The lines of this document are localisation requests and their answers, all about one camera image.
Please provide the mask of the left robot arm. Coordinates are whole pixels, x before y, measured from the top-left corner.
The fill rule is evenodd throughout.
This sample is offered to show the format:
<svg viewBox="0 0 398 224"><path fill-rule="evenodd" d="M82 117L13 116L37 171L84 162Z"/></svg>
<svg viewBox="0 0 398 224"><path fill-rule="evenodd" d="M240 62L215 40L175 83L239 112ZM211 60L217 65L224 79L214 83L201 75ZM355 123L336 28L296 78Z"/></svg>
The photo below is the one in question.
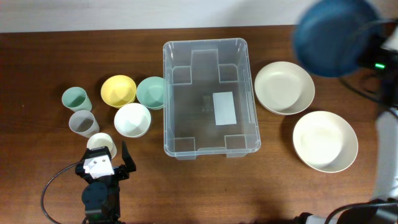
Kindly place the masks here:
<svg viewBox="0 0 398 224"><path fill-rule="evenodd" d="M136 171L126 143L121 142L124 164L114 167L111 154L106 146L87 149L77 163L75 174L84 179L88 186L81 195L85 205L84 223L120 223L119 182L129 178Z"/></svg>

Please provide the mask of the yellow bowl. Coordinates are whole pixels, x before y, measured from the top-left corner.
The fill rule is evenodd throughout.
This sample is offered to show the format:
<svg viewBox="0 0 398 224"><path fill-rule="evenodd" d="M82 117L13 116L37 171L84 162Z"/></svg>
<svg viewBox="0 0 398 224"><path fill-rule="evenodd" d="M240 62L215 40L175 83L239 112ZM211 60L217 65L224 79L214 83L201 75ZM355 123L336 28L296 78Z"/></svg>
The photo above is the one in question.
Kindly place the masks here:
<svg viewBox="0 0 398 224"><path fill-rule="evenodd" d="M121 108L136 99L135 81L126 75L108 78L101 87L101 98L109 106Z"/></svg>

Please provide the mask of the cream white cup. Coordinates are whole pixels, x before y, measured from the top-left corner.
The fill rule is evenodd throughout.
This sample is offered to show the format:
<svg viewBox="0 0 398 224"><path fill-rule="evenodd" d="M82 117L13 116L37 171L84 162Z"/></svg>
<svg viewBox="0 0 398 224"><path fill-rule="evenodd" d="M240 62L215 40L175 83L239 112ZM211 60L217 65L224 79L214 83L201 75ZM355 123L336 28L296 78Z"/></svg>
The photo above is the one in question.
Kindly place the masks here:
<svg viewBox="0 0 398 224"><path fill-rule="evenodd" d="M117 154L117 147L110 135L106 133L96 133L89 138L86 144L86 147L90 150L103 146L109 149L111 158L114 159Z"/></svg>

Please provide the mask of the clear plastic storage container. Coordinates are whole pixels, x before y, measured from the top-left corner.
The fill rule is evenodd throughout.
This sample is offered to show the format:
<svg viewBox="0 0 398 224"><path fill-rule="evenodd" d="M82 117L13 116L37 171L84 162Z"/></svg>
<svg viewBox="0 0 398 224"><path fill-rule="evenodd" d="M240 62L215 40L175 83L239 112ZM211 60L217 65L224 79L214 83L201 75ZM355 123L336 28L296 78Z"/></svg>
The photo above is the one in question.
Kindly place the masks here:
<svg viewBox="0 0 398 224"><path fill-rule="evenodd" d="M169 41L163 46L164 151L178 160L261 147L248 44L242 38ZM233 92L236 124L217 126L213 93Z"/></svg>

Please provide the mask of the green bowl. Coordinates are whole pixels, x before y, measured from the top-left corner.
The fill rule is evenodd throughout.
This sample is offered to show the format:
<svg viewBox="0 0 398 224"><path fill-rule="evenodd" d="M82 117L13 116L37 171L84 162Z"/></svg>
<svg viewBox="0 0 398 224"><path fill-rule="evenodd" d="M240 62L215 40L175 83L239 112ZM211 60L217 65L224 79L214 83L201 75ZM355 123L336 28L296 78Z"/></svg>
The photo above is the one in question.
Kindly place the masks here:
<svg viewBox="0 0 398 224"><path fill-rule="evenodd" d="M137 99L151 110L160 110L164 107L164 79L149 77L140 82L136 92Z"/></svg>

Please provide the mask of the grey cup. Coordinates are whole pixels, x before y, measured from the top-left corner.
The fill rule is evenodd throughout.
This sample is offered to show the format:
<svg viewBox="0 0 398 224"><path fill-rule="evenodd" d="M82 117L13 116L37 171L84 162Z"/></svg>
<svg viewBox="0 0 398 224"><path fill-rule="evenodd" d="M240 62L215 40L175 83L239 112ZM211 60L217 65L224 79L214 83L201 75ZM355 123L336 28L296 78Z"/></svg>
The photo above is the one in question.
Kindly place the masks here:
<svg viewBox="0 0 398 224"><path fill-rule="evenodd" d="M73 113L68 125L74 133L86 138L90 138L100 131L99 124L94 115L90 111L85 110Z"/></svg>

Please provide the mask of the white bowl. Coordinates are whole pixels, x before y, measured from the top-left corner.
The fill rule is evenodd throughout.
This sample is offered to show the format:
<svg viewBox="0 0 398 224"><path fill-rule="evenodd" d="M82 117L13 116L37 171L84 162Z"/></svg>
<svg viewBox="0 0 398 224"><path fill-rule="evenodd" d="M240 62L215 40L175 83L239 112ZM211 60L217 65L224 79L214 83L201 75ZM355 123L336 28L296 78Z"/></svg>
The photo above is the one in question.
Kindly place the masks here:
<svg viewBox="0 0 398 224"><path fill-rule="evenodd" d="M116 131L128 138L139 138L148 132L152 116L150 111L139 103L130 103L120 108L114 117Z"/></svg>

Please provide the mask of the green cup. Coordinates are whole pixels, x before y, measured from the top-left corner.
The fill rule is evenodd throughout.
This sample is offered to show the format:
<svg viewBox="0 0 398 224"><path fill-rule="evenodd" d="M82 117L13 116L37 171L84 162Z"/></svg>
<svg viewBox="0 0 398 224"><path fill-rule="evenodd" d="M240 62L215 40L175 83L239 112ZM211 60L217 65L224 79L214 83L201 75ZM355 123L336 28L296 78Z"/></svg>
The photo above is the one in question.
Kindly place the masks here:
<svg viewBox="0 0 398 224"><path fill-rule="evenodd" d="M74 112L92 110L92 104L86 91L77 86L71 87L63 93L62 103L65 107Z"/></svg>

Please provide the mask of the cream white plate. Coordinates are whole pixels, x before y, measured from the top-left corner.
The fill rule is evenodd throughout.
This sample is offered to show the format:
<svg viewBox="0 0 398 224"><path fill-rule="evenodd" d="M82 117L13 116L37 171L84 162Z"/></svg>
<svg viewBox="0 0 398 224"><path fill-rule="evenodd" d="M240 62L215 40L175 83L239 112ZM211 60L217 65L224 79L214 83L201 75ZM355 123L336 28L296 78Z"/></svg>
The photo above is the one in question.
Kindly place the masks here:
<svg viewBox="0 0 398 224"><path fill-rule="evenodd" d="M325 173L346 170L358 155L354 129L341 116L328 111L302 116L294 127L292 142L302 162Z"/></svg>

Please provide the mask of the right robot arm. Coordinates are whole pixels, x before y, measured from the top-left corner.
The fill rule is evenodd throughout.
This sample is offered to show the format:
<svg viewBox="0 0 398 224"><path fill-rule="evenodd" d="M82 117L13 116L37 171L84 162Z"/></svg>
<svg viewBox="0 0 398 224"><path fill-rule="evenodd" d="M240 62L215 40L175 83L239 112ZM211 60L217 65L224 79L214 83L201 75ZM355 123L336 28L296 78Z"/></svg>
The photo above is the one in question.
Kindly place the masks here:
<svg viewBox="0 0 398 224"><path fill-rule="evenodd" d="M345 205L326 218L301 213L293 223L397 223L397 32L376 39L359 61L380 72L377 181L374 198Z"/></svg>

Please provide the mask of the dark blue plate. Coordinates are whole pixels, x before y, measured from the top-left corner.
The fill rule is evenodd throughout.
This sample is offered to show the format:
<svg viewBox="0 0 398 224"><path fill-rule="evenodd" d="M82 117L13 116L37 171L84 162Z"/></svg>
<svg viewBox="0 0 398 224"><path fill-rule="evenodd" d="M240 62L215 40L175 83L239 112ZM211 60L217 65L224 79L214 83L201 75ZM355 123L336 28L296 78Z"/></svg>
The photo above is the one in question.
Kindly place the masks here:
<svg viewBox="0 0 398 224"><path fill-rule="evenodd" d="M360 0L323 0L301 18L293 48L304 69L322 77L341 77L359 68L357 59L381 28L375 7Z"/></svg>

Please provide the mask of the beige plate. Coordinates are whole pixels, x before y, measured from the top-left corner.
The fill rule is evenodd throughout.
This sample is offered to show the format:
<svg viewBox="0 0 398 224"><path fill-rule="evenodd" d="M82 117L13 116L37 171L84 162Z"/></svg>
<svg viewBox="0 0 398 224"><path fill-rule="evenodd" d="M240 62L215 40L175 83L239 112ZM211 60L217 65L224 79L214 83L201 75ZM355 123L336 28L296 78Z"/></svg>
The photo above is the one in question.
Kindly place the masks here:
<svg viewBox="0 0 398 224"><path fill-rule="evenodd" d="M260 104L274 114L292 115L307 109L315 97L309 73L292 62L272 62L258 72L254 90Z"/></svg>

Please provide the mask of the white label in container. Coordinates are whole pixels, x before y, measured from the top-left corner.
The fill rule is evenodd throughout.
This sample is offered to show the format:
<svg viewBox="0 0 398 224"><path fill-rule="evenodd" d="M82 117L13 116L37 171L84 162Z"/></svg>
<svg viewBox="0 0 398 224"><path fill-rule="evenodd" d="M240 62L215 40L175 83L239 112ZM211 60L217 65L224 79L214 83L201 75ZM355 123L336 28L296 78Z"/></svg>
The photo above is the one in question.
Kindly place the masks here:
<svg viewBox="0 0 398 224"><path fill-rule="evenodd" d="M237 123L232 91L213 93L213 105L217 126Z"/></svg>

